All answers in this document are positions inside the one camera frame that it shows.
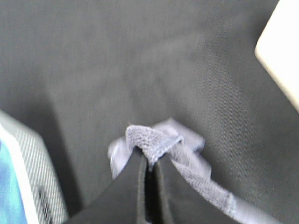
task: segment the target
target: blue object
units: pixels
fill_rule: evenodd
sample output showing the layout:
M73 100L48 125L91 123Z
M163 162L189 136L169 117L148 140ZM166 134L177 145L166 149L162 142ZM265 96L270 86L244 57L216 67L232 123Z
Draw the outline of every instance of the blue object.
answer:
M0 141L0 224L27 224L11 155Z

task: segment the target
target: gray fabric surface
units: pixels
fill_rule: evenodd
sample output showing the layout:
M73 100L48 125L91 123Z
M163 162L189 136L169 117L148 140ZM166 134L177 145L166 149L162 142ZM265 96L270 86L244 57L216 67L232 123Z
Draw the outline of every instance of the gray fabric surface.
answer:
M254 56L277 0L2 0L0 108L44 138L70 214L129 122L203 135L212 178L299 222L299 116Z

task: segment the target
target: gray carpet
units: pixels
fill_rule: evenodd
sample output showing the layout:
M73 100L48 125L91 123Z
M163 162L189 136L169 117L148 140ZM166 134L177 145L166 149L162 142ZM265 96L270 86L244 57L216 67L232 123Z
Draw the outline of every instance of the gray carpet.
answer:
M0 108L44 138L71 215L128 123L173 117L212 176L299 222L299 115L254 56L277 0L2 0Z

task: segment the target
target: white object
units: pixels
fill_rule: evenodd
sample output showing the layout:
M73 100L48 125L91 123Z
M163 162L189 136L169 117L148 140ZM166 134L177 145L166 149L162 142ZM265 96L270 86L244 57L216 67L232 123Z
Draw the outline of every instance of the white object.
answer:
M299 112L299 0L280 0L255 54Z

